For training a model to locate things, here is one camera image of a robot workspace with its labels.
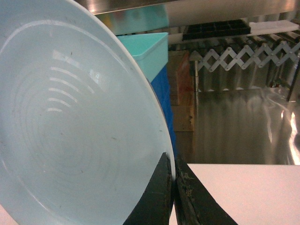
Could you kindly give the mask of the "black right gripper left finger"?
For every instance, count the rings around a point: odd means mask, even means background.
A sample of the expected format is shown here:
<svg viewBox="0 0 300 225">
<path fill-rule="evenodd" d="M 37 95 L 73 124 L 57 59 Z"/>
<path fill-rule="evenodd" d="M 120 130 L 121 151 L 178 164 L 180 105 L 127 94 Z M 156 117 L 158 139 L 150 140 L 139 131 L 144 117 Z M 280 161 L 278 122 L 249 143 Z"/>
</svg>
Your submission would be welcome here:
<svg viewBox="0 0 300 225">
<path fill-rule="evenodd" d="M 170 159 L 163 153 L 139 202 L 125 225 L 167 225 L 172 211 Z"/>
</svg>

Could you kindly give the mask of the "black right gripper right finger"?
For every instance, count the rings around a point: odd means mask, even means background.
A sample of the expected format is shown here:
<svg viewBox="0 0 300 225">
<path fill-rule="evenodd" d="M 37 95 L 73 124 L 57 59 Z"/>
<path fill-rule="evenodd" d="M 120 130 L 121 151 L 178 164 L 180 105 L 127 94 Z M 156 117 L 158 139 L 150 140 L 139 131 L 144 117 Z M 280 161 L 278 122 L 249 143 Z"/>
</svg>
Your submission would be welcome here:
<svg viewBox="0 0 300 225">
<path fill-rule="evenodd" d="M 187 163 L 175 159 L 175 211 L 179 225 L 235 225 L 232 217 L 215 201 Z"/>
</svg>

